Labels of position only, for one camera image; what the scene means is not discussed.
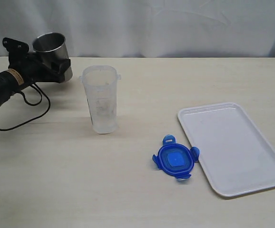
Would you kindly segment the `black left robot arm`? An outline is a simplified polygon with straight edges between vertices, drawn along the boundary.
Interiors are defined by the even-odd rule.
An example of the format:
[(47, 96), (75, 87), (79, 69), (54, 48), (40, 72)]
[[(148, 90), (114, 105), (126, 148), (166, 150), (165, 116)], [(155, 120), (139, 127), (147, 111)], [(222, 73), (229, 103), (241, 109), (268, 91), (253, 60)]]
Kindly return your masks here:
[(60, 33), (37, 37), (32, 51), (27, 43), (11, 38), (4, 38), (2, 44), (9, 53), (9, 66), (0, 72), (0, 107), (30, 85), (64, 83), (73, 76), (66, 38)]

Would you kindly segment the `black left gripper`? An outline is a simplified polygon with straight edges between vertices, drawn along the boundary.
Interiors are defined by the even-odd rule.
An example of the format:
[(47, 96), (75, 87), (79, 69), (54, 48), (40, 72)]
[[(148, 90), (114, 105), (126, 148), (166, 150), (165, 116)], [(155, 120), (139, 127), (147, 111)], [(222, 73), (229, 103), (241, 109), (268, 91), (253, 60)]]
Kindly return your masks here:
[(23, 79), (21, 85), (12, 86), (12, 91), (21, 91), (37, 82), (63, 83), (70, 80), (70, 59), (51, 62), (50, 66), (46, 66), (38, 54), (29, 53), (27, 43), (4, 38), (2, 44), (9, 53), (9, 69), (16, 70)]

